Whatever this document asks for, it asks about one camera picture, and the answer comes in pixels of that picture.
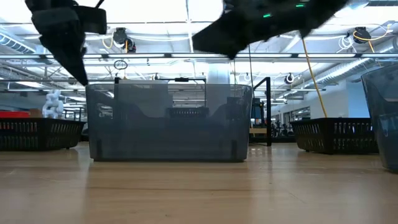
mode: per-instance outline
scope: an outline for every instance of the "ceiling fixture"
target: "ceiling fixture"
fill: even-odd
[[[285,83],[288,84],[288,85],[292,84],[294,82],[294,78],[295,78],[294,75],[289,73],[285,77]]]
[[[76,101],[86,101],[85,97],[79,97],[79,96],[68,96],[69,99],[71,100],[76,100]]]
[[[368,42],[367,40],[372,39],[371,34],[368,31],[366,31],[366,27],[355,27],[355,32],[353,36],[354,36],[354,41],[357,44],[365,44]]]
[[[117,44],[116,46],[125,50],[126,54],[136,53],[137,51],[136,43],[126,34],[126,28],[116,28],[113,33],[113,41],[115,41],[115,45]]]

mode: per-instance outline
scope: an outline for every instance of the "clear plastic bin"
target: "clear plastic bin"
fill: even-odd
[[[398,65],[362,76],[383,166],[398,171]]]
[[[86,88],[95,161],[243,161],[252,88],[142,84]]]

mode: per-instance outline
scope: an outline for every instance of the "black wire basket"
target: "black wire basket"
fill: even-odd
[[[324,154],[379,152],[370,118],[319,118],[292,122],[299,148]]]
[[[75,147],[84,122],[50,118],[0,118],[0,151]]]

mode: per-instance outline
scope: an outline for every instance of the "pole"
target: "pole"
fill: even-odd
[[[271,133],[271,77],[266,77],[267,82],[267,146],[272,146]]]

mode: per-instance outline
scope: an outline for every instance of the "ceiling light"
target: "ceiling light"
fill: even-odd
[[[309,54],[310,58],[348,58],[355,57],[355,54]],[[305,54],[299,54],[298,57],[307,57]]]
[[[71,105],[71,104],[64,104],[63,105],[64,108],[84,108],[84,105]]]
[[[266,88],[256,88],[255,91],[267,91]],[[288,91],[288,89],[271,88],[271,91]]]
[[[109,81],[109,82],[90,82],[91,84],[114,84],[114,81]]]
[[[28,91],[28,92],[31,92],[31,91],[40,91],[40,90],[23,90],[23,89],[18,90],[18,89],[16,89],[16,90],[7,90],[7,91]]]
[[[266,102],[267,99],[260,99],[260,101]],[[271,105],[286,105],[286,104],[287,104],[286,102],[271,102]]]
[[[43,91],[52,91],[52,90],[43,90]],[[59,90],[59,91],[74,91],[74,90]]]
[[[362,54],[362,57],[370,57],[370,58],[396,58],[398,57],[398,54]]]
[[[68,96],[69,99],[76,100],[76,101],[86,101],[85,97],[78,97],[78,96]]]
[[[25,85],[25,86],[29,86],[29,87],[33,87],[33,88],[42,88],[45,87],[37,82],[16,82],[20,85]]]
[[[102,55],[98,54],[86,54],[83,56],[83,58],[102,58]]]
[[[179,99],[179,100],[173,100],[173,101],[206,101],[206,100],[203,100],[203,99],[196,99],[196,100],[194,100],[194,99],[186,99],[186,100]]]
[[[70,104],[70,105],[86,105],[86,103],[84,102],[70,102],[70,103],[68,103],[68,104]]]
[[[299,89],[299,90],[294,89],[294,91],[295,92],[298,92],[298,91],[316,91],[316,89]]]
[[[225,58],[218,54],[172,54],[173,58]]]
[[[237,54],[237,58],[284,58],[284,57],[291,57],[292,54]]]
[[[40,59],[39,55],[0,55],[0,59]]]
[[[80,108],[64,108],[64,110],[80,110]]]
[[[162,58],[164,54],[109,54],[110,58]]]

